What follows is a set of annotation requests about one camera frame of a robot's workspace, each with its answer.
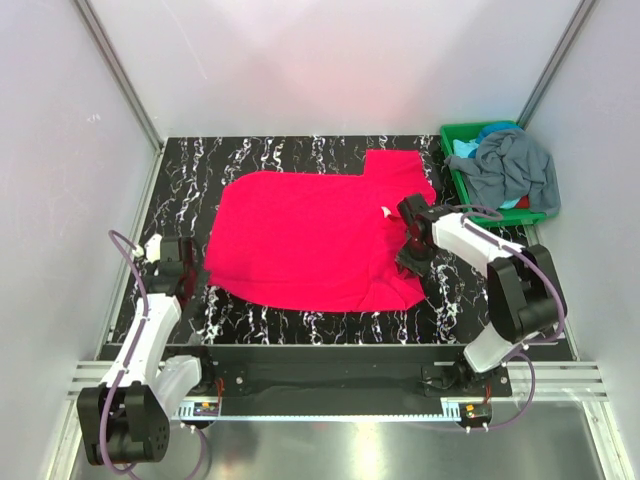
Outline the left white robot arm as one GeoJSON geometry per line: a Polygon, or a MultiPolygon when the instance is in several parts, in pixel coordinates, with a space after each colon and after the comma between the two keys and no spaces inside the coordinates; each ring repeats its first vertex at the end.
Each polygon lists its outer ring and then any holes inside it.
{"type": "Polygon", "coordinates": [[[171,417],[190,393],[208,394],[216,372],[201,348],[163,357],[195,293],[195,240],[155,234],[140,246],[115,230],[108,235],[131,268],[140,297],[116,360],[96,386],[81,390],[76,409],[89,463],[123,476],[164,458],[171,417]]]}

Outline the red t shirt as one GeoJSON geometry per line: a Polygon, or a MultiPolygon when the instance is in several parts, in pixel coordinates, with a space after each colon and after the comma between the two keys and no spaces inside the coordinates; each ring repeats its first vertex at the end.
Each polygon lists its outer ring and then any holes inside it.
{"type": "Polygon", "coordinates": [[[398,204],[436,192],[416,151],[369,150],[360,175],[247,174],[222,192],[208,284],[262,306],[320,313],[407,310],[425,293],[399,272],[398,204]]]}

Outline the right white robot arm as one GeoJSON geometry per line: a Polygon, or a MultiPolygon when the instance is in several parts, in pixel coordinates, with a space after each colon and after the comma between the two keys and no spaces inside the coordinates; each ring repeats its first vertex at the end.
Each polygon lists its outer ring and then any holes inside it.
{"type": "Polygon", "coordinates": [[[540,244],[506,241],[474,222],[498,221],[498,211],[479,205],[430,206],[421,194],[404,198],[397,210],[407,228],[396,255],[400,269],[424,277],[437,253],[446,250],[486,280],[489,323],[452,365],[425,378],[425,387],[476,396],[509,360],[563,333],[567,306],[550,251],[540,244]]]}

